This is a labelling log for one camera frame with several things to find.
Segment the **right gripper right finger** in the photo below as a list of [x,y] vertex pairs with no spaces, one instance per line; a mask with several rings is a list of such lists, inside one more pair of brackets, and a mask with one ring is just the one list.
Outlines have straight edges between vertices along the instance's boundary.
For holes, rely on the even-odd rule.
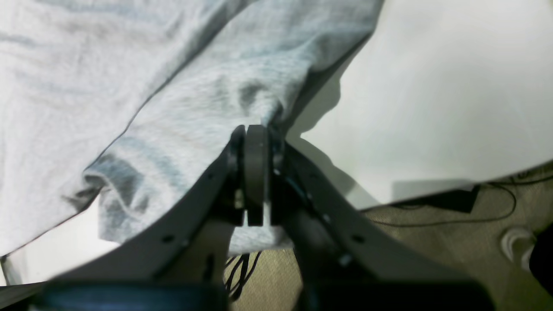
[[473,278],[409,249],[363,216],[276,130],[246,132],[248,224],[293,243],[299,311],[491,311]]

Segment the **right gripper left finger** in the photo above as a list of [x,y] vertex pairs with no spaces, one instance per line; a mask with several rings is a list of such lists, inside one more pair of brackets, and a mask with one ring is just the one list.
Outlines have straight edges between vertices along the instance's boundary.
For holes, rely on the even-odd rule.
[[242,224],[245,127],[194,186],[117,249],[47,282],[1,287],[3,311],[227,311],[222,283],[230,237]]

